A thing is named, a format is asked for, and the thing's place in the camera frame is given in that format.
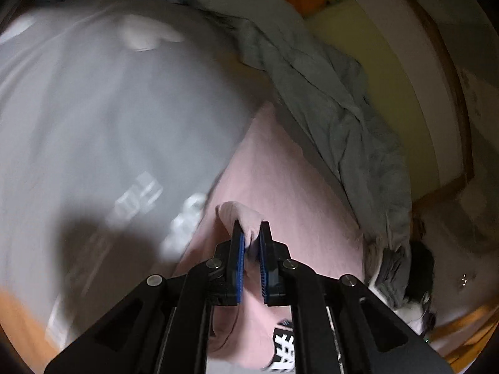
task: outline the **gray fabric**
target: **gray fabric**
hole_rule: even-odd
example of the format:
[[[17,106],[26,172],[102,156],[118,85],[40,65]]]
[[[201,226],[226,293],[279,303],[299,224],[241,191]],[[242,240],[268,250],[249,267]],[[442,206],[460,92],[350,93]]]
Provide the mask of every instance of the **gray fabric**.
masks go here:
[[[315,168],[315,170],[324,178],[325,182],[333,189],[341,204],[345,207],[345,210],[355,218],[352,207],[348,202],[345,191],[338,179],[333,175],[331,170],[328,168],[324,159],[320,156],[319,152],[313,145],[312,141],[303,131],[303,129],[298,125],[296,120],[293,118],[291,112],[289,112],[288,107],[286,107],[281,100],[277,99],[275,103],[276,117],[278,123],[284,128],[288,133],[289,137],[300,146],[303,157]]]
[[[396,303],[395,300],[404,299],[410,271],[411,260],[405,256],[402,247],[396,252],[387,248],[383,249],[383,258],[375,285],[385,296],[390,308],[403,306],[401,302]]]
[[[129,49],[119,30],[130,13],[185,41]],[[0,44],[0,287],[46,323],[115,201],[144,172],[163,187],[79,300],[78,334],[147,276],[183,202],[208,194],[268,95],[217,61],[234,55],[231,38],[192,8],[71,0],[29,15]]]
[[[343,184],[368,241],[378,248],[403,246],[408,257],[408,172],[398,138],[369,104],[360,64],[316,41],[284,0],[193,4],[222,17],[238,38],[243,61],[268,72],[283,102]]]

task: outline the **folded cloth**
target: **folded cloth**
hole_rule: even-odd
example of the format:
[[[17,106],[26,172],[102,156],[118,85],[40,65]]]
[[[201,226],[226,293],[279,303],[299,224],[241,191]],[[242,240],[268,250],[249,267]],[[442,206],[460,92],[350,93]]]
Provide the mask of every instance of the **folded cloth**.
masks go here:
[[[314,39],[284,0],[195,2],[231,27],[244,63],[268,72],[282,101],[343,184],[369,243],[376,244],[378,253],[402,247],[410,263],[409,175],[398,137],[369,104],[360,64]],[[407,280],[408,274],[391,292],[396,305],[402,304]]]
[[[349,273],[363,279],[362,235],[333,189],[280,126],[270,103],[257,113],[211,193],[175,274],[212,257],[216,245],[230,238],[236,219],[249,246],[243,301],[238,307],[215,307],[209,353],[243,367],[263,368],[273,359],[274,329],[291,319],[291,311],[268,308],[261,297],[259,264],[250,246],[260,222],[269,221],[273,238],[285,243],[294,259],[335,278]]]

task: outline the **pink t-shirt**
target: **pink t-shirt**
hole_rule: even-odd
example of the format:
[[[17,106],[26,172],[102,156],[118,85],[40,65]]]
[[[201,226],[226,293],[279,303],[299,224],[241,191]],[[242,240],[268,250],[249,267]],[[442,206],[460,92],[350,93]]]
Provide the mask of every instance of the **pink t-shirt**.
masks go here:
[[[316,273],[338,278],[349,273],[363,279],[362,235],[331,187],[303,157],[301,148],[278,124],[274,106],[266,103],[252,121],[240,147],[221,176],[198,230],[176,269],[184,274],[213,256],[215,246],[230,239],[217,207],[236,201],[255,213],[235,209],[245,233],[258,225],[258,213],[269,221],[273,239],[285,243],[293,259]],[[210,356],[247,368],[267,367],[274,355],[275,326],[291,319],[289,307],[263,303],[258,262],[245,261],[243,300],[238,307],[216,307]]]

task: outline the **black metal frame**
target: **black metal frame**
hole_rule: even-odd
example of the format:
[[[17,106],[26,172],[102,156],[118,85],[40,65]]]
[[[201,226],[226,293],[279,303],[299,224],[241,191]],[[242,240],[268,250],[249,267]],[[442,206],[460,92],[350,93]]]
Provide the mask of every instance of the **black metal frame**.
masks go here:
[[[213,259],[184,276],[143,281],[45,373],[204,373],[213,307],[236,306],[242,290],[241,235],[236,222]],[[268,306],[291,306],[297,374],[452,373],[354,276],[321,276],[291,259],[272,240],[268,222],[258,240],[264,299]]]

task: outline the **metal screw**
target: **metal screw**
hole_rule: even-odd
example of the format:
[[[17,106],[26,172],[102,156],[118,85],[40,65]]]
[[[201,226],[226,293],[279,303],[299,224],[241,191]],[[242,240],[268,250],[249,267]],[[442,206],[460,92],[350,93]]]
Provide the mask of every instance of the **metal screw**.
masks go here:
[[[150,285],[151,287],[158,286],[162,281],[163,277],[158,276],[157,274],[147,277],[147,285]]]
[[[298,267],[298,262],[293,259],[286,259],[283,262],[283,267],[286,269],[294,270],[296,267]]]
[[[221,267],[221,261],[219,259],[209,259],[206,266],[210,269],[218,269]]]
[[[346,285],[347,287],[353,287],[355,284],[357,284],[357,279],[351,274],[345,274],[344,276],[341,276],[340,280],[341,283],[343,285]]]

